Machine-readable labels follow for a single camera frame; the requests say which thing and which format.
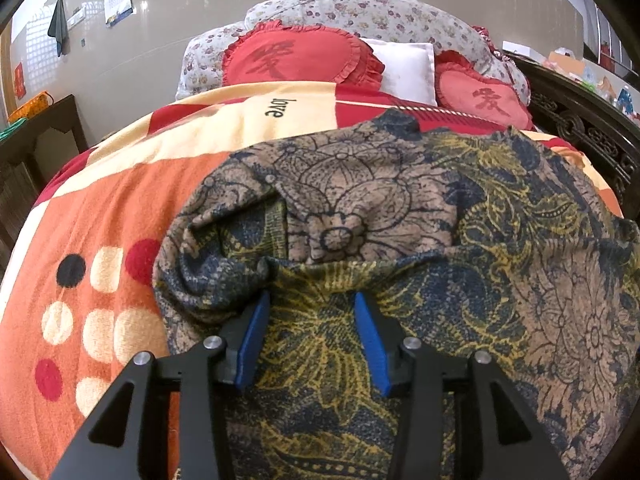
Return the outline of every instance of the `orange bag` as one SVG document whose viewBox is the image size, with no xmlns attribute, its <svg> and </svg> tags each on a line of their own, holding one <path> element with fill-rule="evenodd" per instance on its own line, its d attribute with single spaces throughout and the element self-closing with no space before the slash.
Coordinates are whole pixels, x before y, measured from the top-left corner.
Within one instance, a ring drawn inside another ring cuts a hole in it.
<svg viewBox="0 0 640 480">
<path fill-rule="evenodd" d="M 31 119 L 34 115 L 39 114 L 45 108 L 51 106 L 53 101 L 54 99 L 49 92 L 40 92 L 36 97 L 29 99 L 9 116 L 9 124 L 13 124 L 23 117 L 25 119 Z"/>
</svg>

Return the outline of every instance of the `silver bolt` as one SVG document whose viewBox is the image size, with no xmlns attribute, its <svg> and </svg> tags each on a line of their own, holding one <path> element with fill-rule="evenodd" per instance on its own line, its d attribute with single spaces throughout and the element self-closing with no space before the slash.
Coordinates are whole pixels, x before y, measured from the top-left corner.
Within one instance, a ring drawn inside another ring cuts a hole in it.
<svg viewBox="0 0 640 480">
<path fill-rule="evenodd" d="M 485 350 L 478 350 L 474 354 L 474 358 L 476 359 L 476 362 L 481 365 L 487 365 L 491 362 L 491 354 Z"/>
<path fill-rule="evenodd" d="M 151 361 L 149 352 L 138 352 L 133 356 L 133 362 L 138 366 L 146 365 L 149 361 Z"/>
<path fill-rule="evenodd" d="M 222 338 L 219 335 L 210 335 L 204 340 L 204 348 L 208 350 L 213 350 L 214 348 L 218 348 L 222 345 Z"/>
<path fill-rule="evenodd" d="M 422 341 L 420 341 L 417 337 L 405 337 L 402 344 L 408 350 L 417 350 L 422 346 Z"/>
</svg>

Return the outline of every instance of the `leaf pattern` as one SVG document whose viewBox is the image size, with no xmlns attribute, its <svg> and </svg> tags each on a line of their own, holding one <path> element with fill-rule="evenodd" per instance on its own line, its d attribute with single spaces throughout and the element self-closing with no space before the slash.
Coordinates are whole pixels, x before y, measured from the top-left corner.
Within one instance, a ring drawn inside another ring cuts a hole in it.
<svg viewBox="0 0 640 480">
<path fill-rule="evenodd" d="M 172 352 L 270 290 L 255 386 L 227 413 L 238 478 L 386 475 L 399 403 L 371 386 L 354 328 L 367 289 L 439 351 L 491 352 L 577 480 L 640 394 L 639 240 L 518 131 L 423 134 L 390 110 L 232 154 L 169 229 L 154 289 Z M 445 418 L 450 478 L 450 397 Z"/>
</svg>

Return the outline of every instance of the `tiled wall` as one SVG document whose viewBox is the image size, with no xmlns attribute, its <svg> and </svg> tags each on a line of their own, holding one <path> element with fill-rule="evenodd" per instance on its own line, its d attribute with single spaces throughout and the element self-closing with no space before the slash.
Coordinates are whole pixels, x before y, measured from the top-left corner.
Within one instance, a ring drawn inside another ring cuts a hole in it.
<svg viewBox="0 0 640 480">
<path fill-rule="evenodd" d="M 104 26 L 103 0 L 65 0 L 66 16 L 86 4 L 88 16 L 70 33 L 70 53 L 56 57 L 46 35 L 56 0 L 18 34 L 12 67 L 22 61 L 27 96 L 47 89 L 76 96 L 90 144 L 173 100 L 182 54 L 193 36 L 241 20 L 263 0 L 132 0 L 135 15 Z M 541 53 L 558 46 L 582 51 L 582 17 L 567 0 L 422 0 L 502 40 Z"/>
</svg>

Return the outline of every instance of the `red pillow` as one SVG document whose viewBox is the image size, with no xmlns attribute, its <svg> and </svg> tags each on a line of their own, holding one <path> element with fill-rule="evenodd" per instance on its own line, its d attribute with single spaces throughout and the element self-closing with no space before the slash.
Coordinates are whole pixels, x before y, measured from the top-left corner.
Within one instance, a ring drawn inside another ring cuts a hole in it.
<svg viewBox="0 0 640 480">
<path fill-rule="evenodd" d="M 533 129 L 531 114 L 507 83 L 484 77 L 457 63 L 438 64 L 435 73 L 436 99 L 440 106 L 504 126 Z"/>
<path fill-rule="evenodd" d="M 329 81 L 379 90 L 385 66 L 353 34 L 324 25 L 258 23 L 225 50 L 222 84 Z"/>
</svg>

